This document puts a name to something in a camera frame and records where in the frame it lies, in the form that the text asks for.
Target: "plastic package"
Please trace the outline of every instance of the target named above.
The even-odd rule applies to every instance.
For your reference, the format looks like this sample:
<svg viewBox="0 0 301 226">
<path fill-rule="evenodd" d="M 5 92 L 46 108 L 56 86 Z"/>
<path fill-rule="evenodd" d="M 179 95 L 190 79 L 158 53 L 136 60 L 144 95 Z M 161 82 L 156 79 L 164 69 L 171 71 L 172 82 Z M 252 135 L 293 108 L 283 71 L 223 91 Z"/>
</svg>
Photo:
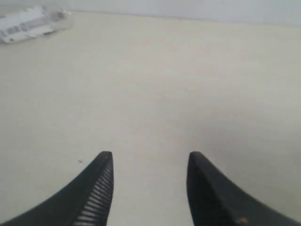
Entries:
<svg viewBox="0 0 301 226">
<path fill-rule="evenodd" d="M 73 26 L 71 13 L 56 2 L 0 16 L 0 39 L 15 43 Z"/>
</svg>

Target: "white table surface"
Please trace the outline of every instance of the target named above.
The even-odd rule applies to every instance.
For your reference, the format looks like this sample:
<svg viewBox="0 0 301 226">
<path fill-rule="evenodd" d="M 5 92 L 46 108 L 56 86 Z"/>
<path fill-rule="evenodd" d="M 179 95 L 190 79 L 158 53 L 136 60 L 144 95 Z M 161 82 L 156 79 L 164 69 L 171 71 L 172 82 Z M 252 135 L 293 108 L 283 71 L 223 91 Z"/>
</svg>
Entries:
<svg viewBox="0 0 301 226">
<path fill-rule="evenodd" d="M 190 151 L 301 220 L 301 28 L 75 20 L 69 31 L 0 45 L 0 222 L 104 150 L 115 170 L 108 226 L 191 226 Z"/>
</svg>

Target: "clear plastic bag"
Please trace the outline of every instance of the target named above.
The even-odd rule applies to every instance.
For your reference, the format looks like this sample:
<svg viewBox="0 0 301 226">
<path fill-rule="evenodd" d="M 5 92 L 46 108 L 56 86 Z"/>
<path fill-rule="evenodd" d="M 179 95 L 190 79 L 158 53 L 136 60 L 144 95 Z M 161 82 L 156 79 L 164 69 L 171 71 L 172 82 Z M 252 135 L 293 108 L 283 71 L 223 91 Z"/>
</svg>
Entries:
<svg viewBox="0 0 301 226">
<path fill-rule="evenodd" d="M 59 30 L 69 29 L 74 20 L 61 4 L 51 2 L 0 16 L 0 39 L 15 43 Z"/>
</svg>

